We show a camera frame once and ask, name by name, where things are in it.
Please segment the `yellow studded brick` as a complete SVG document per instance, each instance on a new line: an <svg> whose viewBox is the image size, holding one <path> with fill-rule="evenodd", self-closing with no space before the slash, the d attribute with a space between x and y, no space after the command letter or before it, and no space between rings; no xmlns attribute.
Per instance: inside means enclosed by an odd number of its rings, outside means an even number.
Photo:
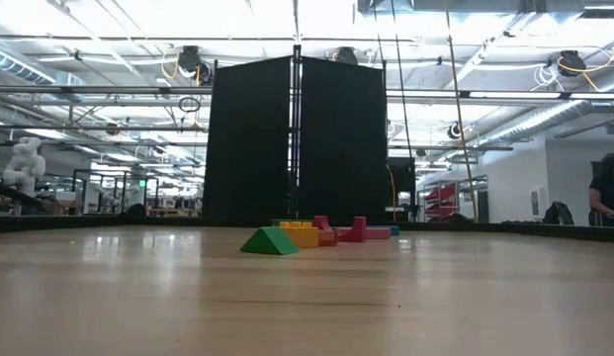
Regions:
<svg viewBox="0 0 614 356"><path fill-rule="evenodd" d="M280 228L298 249L319 246L318 229L311 222L280 222Z"/></svg>

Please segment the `red arch block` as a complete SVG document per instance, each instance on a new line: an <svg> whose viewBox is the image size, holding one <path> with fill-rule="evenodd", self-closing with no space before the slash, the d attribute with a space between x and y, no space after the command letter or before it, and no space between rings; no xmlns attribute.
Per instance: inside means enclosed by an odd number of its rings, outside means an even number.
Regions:
<svg viewBox="0 0 614 356"><path fill-rule="evenodd" d="M313 225L319 230L332 232L336 242L361 243L367 239L367 219L365 217L355 217L353 224L347 228L333 228L327 216L315 216Z"/></svg>

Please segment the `green triangular block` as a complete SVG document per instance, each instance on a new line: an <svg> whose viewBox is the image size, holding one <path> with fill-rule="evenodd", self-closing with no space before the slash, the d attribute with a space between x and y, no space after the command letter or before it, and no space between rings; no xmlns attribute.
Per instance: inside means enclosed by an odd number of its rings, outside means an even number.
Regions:
<svg viewBox="0 0 614 356"><path fill-rule="evenodd" d="M240 247L241 252L271 255L288 255L299 250L278 226L259 227Z"/></svg>

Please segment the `black folding screen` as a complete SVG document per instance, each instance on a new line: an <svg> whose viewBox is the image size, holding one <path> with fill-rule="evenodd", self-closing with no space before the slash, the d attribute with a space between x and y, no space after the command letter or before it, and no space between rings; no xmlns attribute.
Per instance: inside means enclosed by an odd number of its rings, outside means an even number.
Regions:
<svg viewBox="0 0 614 356"><path fill-rule="evenodd" d="M380 69L289 56L218 70L202 217L219 225L323 215L380 221L389 197Z"/></svg>

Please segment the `black computer case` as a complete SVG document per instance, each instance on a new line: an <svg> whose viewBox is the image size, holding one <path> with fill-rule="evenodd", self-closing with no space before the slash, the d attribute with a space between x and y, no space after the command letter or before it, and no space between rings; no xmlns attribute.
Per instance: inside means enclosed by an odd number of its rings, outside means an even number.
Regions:
<svg viewBox="0 0 614 356"><path fill-rule="evenodd" d="M413 157L389 157L389 204L395 222L410 222L417 217L415 161Z"/></svg>

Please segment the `red shelf rack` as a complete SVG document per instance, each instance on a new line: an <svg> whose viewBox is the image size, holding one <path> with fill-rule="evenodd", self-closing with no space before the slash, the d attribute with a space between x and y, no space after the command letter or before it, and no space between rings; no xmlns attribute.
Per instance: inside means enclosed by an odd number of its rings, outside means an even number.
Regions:
<svg viewBox="0 0 614 356"><path fill-rule="evenodd" d="M422 211L427 223L447 222L460 209L457 181L438 180L425 184L422 193Z"/></svg>

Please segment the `black bag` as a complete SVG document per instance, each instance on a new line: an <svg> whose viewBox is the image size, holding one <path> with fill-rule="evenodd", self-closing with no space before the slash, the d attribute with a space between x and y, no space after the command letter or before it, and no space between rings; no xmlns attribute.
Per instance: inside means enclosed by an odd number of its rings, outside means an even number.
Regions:
<svg viewBox="0 0 614 356"><path fill-rule="evenodd" d="M556 225L574 225L570 209L565 203L554 201L545 211L543 223Z"/></svg>

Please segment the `white robot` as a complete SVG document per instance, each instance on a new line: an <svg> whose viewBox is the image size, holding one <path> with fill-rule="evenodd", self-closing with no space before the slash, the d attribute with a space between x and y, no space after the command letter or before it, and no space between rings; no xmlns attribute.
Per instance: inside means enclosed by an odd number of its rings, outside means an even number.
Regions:
<svg viewBox="0 0 614 356"><path fill-rule="evenodd" d="M7 185L16 185L19 190L33 197L36 180L45 174L45 159L39 155L42 142L37 137L21 137L12 147L12 157L3 172Z"/></svg>

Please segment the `person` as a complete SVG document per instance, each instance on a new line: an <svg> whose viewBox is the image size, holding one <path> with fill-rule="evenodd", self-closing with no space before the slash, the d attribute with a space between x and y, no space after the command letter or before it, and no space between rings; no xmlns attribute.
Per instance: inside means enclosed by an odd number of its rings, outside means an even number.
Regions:
<svg viewBox="0 0 614 356"><path fill-rule="evenodd" d="M614 153L606 154L600 162L600 173L588 187L589 223L614 227Z"/></svg>

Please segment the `black rack frame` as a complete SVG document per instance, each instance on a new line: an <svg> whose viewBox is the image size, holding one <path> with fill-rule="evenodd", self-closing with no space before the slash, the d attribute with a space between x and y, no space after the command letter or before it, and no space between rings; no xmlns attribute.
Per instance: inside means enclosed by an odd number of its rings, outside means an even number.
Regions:
<svg viewBox="0 0 614 356"><path fill-rule="evenodd" d="M130 169L76 169L71 179L79 216L121 215L139 207L146 216L151 208L149 184L159 183L154 175Z"/></svg>

